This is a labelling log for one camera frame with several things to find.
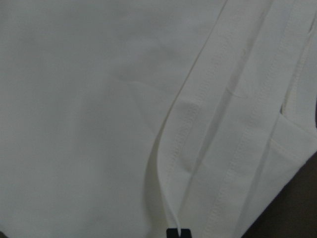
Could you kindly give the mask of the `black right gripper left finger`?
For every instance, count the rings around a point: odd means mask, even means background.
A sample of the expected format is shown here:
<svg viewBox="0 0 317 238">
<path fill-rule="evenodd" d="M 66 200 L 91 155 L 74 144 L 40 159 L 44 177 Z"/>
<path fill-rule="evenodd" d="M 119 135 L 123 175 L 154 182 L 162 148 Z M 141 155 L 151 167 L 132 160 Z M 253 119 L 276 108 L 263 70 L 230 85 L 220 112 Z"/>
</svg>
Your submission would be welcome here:
<svg viewBox="0 0 317 238">
<path fill-rule="evenodd" d="M 166 229 L 167 238 L 177 238 L 177 228 L 167 228 Z"/>
</svg>

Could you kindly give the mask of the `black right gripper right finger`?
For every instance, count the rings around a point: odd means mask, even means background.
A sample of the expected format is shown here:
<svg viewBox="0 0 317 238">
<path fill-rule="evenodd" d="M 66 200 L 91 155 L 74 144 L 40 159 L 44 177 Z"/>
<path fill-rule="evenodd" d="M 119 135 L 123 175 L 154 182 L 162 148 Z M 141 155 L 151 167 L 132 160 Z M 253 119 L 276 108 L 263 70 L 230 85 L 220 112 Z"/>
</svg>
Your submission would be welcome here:
<svg viewBox="0 0 317 238">
<path fill-rule="evenodd" d="M 190 229 L 181 229 L 181 238 L 192 238 Z"/>
</svg>

